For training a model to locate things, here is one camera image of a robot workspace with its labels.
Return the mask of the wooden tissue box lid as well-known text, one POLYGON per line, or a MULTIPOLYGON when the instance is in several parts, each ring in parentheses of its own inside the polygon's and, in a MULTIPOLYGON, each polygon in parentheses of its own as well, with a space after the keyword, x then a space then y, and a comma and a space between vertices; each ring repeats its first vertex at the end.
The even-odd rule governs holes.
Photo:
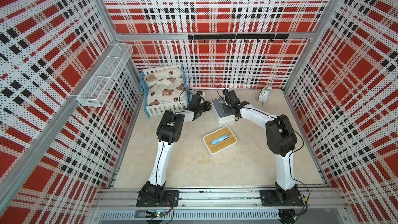
POLYGON ((222 127, 203 137, 210 156, 214 157, 233 148, 237 138, 229 127, 222 127))

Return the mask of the blue tissue paper pack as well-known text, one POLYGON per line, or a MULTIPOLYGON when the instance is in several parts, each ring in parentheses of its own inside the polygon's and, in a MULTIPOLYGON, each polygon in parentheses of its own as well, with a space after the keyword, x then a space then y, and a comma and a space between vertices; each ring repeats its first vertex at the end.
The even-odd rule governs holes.
POLYGON ((211 141, 211 144, 213 145, 213 146, 215 146, 215 145, 217 145, 217 144, 219 144, 219 143, 221 143, 221 142, 223 142, 223 141, 225 141, 225 140, 227 140, 229 138, 229 135, 223 135, 223 136, 221 136, 221 137, 219 137, 219 138, 216 138, 215 140, 213 140, 213 141, 211 141))

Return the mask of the white tissue box base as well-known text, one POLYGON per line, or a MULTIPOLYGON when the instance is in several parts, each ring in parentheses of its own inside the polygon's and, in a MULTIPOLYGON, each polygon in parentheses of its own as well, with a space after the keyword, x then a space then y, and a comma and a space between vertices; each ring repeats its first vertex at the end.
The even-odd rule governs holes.
POLYGON ((225 127, 225 126, 231 126, 235 122, 235 116, 234 115, 228 115, 224 117, 220 117, 217 112, 213 112, 213 116, 216 120, 216 124, 218 127, 225 127))
POLYGON ((205 148, 208 152, 208 154, 210 155, 210 157, 216 157, 222 153, 225 153, 229 150, 231 150, 232 148, 234 148, 237 144, 237 141, 223 141, 217 145, 212 145, 209 142, 204 142, 205 148))

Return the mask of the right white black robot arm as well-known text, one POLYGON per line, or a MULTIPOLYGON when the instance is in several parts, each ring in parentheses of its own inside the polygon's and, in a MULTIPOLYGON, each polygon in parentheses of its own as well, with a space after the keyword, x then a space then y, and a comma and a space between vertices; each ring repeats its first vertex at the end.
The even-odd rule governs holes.
POLYGON ((262 202, 265 206, 302 206, 306 202, 298 189, 299 182, 294 178, 293 157, 297 143, 297 132, 286 115, 272 115, 255 108, 249 102, 240 101, 235 91, 223 89, 224 110, 232 113, 235 120, 246 119, 265 129, 269 150, 275 155, 277 179, 275 191, 267 197, 262 191, 262 202))

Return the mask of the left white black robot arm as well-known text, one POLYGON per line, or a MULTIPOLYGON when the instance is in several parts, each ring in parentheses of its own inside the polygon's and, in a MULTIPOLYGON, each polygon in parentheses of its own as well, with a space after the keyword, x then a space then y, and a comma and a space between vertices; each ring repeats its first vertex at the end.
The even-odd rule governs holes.
POLYGON ((181 137, 183 124, 198 119, 203 112, 211 110, 211 103, 203 97, 203 91, 196 91, 186 110, 173 112, 166 110, 158 125, 156 135, 158 138, 158 152, 148 181, 138 193, 137 207, 175 207, 179 196, 178 190, 166 190, 167 167, 174 146, 181 137))

